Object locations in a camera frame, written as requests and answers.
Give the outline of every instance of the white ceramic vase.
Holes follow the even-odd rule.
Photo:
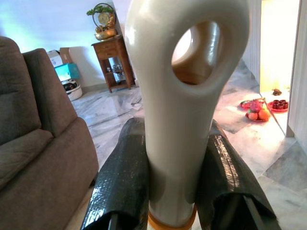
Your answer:
[[[186,54],[172,63],[181,36]],[[214,109],[248,41],[247,0],[132,0],[125,41],[145,109],[150,212],[184,226],[193,212]]]

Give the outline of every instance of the white wall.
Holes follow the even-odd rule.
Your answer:
[[[299,0],[263,0],[260,91],[290,87]]]
[[[307,153],[307,0],[301,1],[288,125]]]
[[[261,0],[248,0],[249,3],[249,40],[242,59],[260,83],[260,27]]]
[[[21,52],[71,47],[82,87],[105,83],[92,43],[95,25],[86,12],[111,0],[1,0],[0,35],[13,39]]]

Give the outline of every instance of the marble floor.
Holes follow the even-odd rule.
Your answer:
[[[244,117],[239,103],[259,98],[259,85],[243,62],[225,86],[214,113],[233,147],[257,177],[283,230],[307,229],[307,154],[294,138],[285,138],[271,118],[255,123]],[[144,116],[139,88],[114,93],[90,92],[73,102],[92,135],[101,167],[117,143],[120,130],[131,117]],[[91,189],[67,225],[78,230]],[[201,229],[198,219],[192,229]]]

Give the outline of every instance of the gray sofa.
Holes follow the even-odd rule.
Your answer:
[[[95,147],[45,50],[6,37],[0,130],[0,229],[64,229],[97,174]]]

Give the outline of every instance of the orange rim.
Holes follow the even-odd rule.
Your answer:
[[[156,218],[154,218],[150,212],[148,212],[148,222],[155,230],[189,230],[194,223],[195,216],[196,216],[196,207],[194,206],[193,213],[192,213],[190,220],[183,227],[174,228],[174,227],[170,227],[165,224],[162,224]]]

